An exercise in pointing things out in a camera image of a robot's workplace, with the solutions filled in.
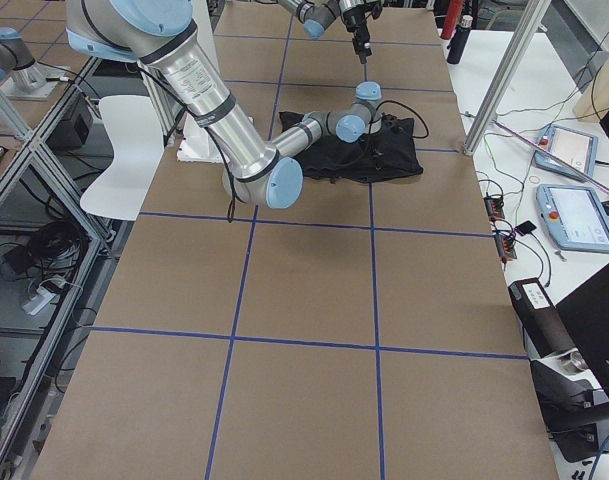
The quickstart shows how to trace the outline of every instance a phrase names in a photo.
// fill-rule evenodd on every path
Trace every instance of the white table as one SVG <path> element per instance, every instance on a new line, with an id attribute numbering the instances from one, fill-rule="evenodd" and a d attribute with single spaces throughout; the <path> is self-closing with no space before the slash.
<path id="1" fill-rule="evenodd" d="M 510 39 L 510 32 L 471 32 L 460 63 L 449 65 L 460 112 L 477 113 Z M 500 103 L 498 113 L 502 114 L 514 109 L 546 108 L 565 100 L 574 91 L 575 84 L 550 41 L 545 34 L 538 33 L 520 63 Z M 555 118 L 574 117 L 572 109 L 579 97 L 580 94 L 576 93 L 564 105 L 558 105 L 546 111 L 514 112 L 499 117 L 499 120 L 518 131 L 540 129 Z M 463 123 L 465 129 L 468 130 L 472 120 L 463 117 Z M 609 140 L 598 124 L 578 120 L 564 120 L 556 123 L 596 135 L 599 138 L 597 159 L 609 162 Z M 497 127 L 490 127 L 488 132 L 504 134 Z M 535 139 L 538 133 L 531 131 L 526 132 L 526 135 Z M 504 212 L 513 225 L 530 220 L 538 227 L 534 234 L 548 251 L 552 267 L 551 284 L 546 291 L 551 300 L 557 303 L 609 262 L 609 254 L 569 251 L 563 252 L 563 256 L 566 258 L 566 262 L 564 262 L 554 253 L 558 248 L 550 240 L 539 215 L 535 201 L 535 190 L 539 184 L 578 185 L 579 182 L 534 166 L 529 171 L 532 150 L 518 140 L 497 135 L 488 135 L 486 140 L 500 170 L 519 179 L 526 179 L 521 205 L 518 208 L 519 195 L 508 195 L 505 197 Z M 502 185 L 505 193 L 519 191 L 521 186 L 515 180 L 502 175 L 494 168 L 489 149 L 486 148 L 484 142 L 480 144 L 474 155 L 476 169 Z M 479 178 L 486 178 L 484 174 L 478 174 Z M 594 178 L 609 186 L 609 167 L 596 166 Z M 483 192 L 486 191 L 486 185 L 487 182 L 482 182 Z M 497 193 L 498 189 L 490 185 L 489 192 Z M 606 199 L 601 193 L 599 195 L 601 199 Z M 543 256 L 541 247 L 533 238 L 526 236 L 520 240 Z M 539 273 L 540 263 L 533 253 L 521 245 L 516 246 L 516 252 L 518 259 L 508 262 L 506 267 L 507 285 L 515 280 L 537 276 Z M 547 277 L 548 270 L 542 277 L 542 284 L 545 283 Z M 582 467 L 581 463 L 565 462 L 555 444 L 552 444 L 552 448 L 556 453 L 555 460 L 561 479 L 570 478 L 575 470 L 587 470 L 586 467 Z M 600 459 L 595 480 L 609 480 L 609 455 L 602 456 Z"/>

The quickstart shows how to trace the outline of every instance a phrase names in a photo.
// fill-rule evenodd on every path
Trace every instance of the red object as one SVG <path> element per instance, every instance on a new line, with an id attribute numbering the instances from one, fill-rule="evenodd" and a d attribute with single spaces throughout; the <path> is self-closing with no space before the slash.
<path id="1" fill-rule="evenodd" d="M 464 0 L 451 0 L 451 3 L 449 3 L 446 20 L 444 20 L 444 26 L 442 27 L 442 35 L 440 35 L 442 40 L 450 40 L 453 37 L 463 8 Z"/>

